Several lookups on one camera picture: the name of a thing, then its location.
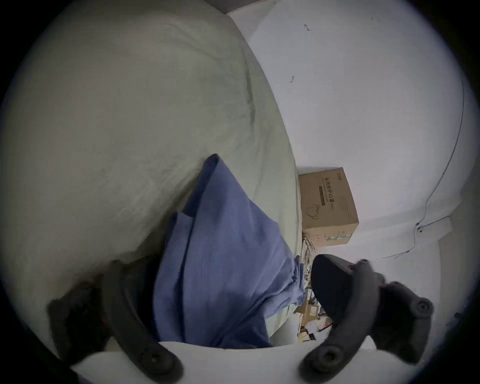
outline white comforter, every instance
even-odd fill
[[[10,89],[1,153],[2,278],[51,349],[48,302],[114,258],[158,250],[161,223],[212,153],[299,253],[275,99],[235,24],[202,1],[72,5]]]

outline screw hole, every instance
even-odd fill
[[[324,359],[326,361],[333,361],[335,360],[335,358],[336,358],[336,355],[332,351],[328,351],[327,353],[324,354]]]

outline fabric fold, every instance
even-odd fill
[[[265,319],[303,302],[303,265],[218,155],[170,224],[153,294],[159,340],[271,346]]]

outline white wall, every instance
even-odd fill
[[[480,159],[461,192],[462,202],[450,215],[453,231],[439,241],[442,284],[439,323],[453,326],[455,312],[462,313],[480,277]]]
[[[345,169],[357,233],[384,228],[387,216],[415,223],[462,110],[460,70],[430,26],[406,3],[385,0],[268,0],[230,16],[272,87],[299,173]],[[477,152],[478,110],[464,85],[456,156],[432,198],[449,212]]]

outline cardboard box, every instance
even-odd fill
[[[302,230],[316,247],[346,244],[359,224],[343,168],[299,176]]]

